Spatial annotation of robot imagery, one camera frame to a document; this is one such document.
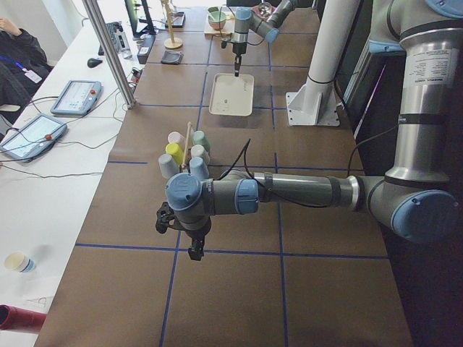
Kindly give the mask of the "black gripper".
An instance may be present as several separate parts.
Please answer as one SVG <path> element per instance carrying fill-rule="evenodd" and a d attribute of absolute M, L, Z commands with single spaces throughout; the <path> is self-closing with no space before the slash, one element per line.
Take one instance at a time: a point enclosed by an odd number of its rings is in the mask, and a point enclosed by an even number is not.
<path fill-rule="evenodd" d="M 205 236 L 211 229 L 211 218 L 209 216 L 190 216 L 180 218 L 182 230 L 192 239 L 205 241 Z M 191 260 L 201 260 L 204 256 L 203 247 L 190 247 L 188 255 Z"/>

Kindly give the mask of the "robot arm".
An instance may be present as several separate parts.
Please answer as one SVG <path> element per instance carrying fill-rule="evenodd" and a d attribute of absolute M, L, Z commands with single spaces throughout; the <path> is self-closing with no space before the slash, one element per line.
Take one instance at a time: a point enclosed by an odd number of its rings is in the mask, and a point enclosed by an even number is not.
<path fill-rule="evenodd" d="M 369 220 L 415 242 L 454 230 L 457 201 L 440 190 L 446 182 L 439 168 L 440 106 L 458 59 L 462 21 L 438 16 L 419 1 L 428 22 L 404 27 L 396 21 L 402 3 L 374 3 L 374 12 L 394 26 L 387 49 L 407 54 L 404 97 L 421 102 L 402 106 L 393 169 L 364 177 L 350 170 L 353 140 L 336 110 L 333 84 L 359 5 L 328 1 L 316 34 L 306 30 L 311 15 L 302 1 L 281 2 L 268 19 L 238 8 L 234 27 L 217 29 L 201 62 L 166 70 L 176 84 L 176 108 L 188 92 L 211 92 L 199 128 L 166 147 L 175 169 L 166 175 L 167 200 L 156 223 L 159 232 L 173 228 L 190 237 L 191 260 L 203 258 L 207 234 L 231 244 L 227 255 L 252 255 L 246 242 L 276 226 L 277 207 L 286 231 L 307 233 L 305 240 L 286 240 L 282 257 L 332 258 L 335 241 L 322 247 L 322 228 L 330 234 L 350 228 L 337 207 L 365 211 Z M 213 59 L 227 45 L 239 58 L 254 39 L 264 44 L 254 64 Z"/>
<path fill-rule="evenodd" d="M 268 17 L 261 17 L 248 8 L 237 8 L 234 32 L 230 40 L 235 54 L 234 73 L 217 76 L 211 98 L 213 105 L 218 105 L 218 98 L 221 96 L 228 96 L 226 101 L 231 105 L 245 100 L 245 93 L 253 92 L 253 77 L 240 74 L 242 56 L 247 50 L 248 33 L 253 31 L 263 40 L 274 42 L 281 23 L 298 4 L 298 1 L 281 1 Z M 187 176 L 192 182 L 190 186 L 193 188 L 195 207 L 201 209 L 201 214 L 194 218 L 195 227 L 186 231 L 192 239 L 188 255 L 195 261 L 200 261 L 204 255 L 205 236 L 211 229 L 212 215 L 255 213 L 258 211 L 259 191 L 270 192 L 270 189 L 263 186 L 249 171 L 235 171 L 233 167 L 215 181 L 200 178 L 201 163 L 199 158 L 194 157 L 190 161 L 191 174 Z"/>

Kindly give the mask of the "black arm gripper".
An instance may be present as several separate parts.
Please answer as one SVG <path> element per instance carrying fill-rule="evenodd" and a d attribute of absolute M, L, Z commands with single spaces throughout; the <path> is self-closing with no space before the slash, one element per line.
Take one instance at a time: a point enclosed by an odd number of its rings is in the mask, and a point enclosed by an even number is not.
<path fill-rule="evenodd" d="M 232 51 L 235 54 L 234 65 L 240 66 L 242 62 L 242 55 L 246 53 L 247 50 L 247 42 L 236 42 L 234 40 L 221 40 L 221 47 L 226 48 L 226 45 L 230 43 L 232 44 Z"/>

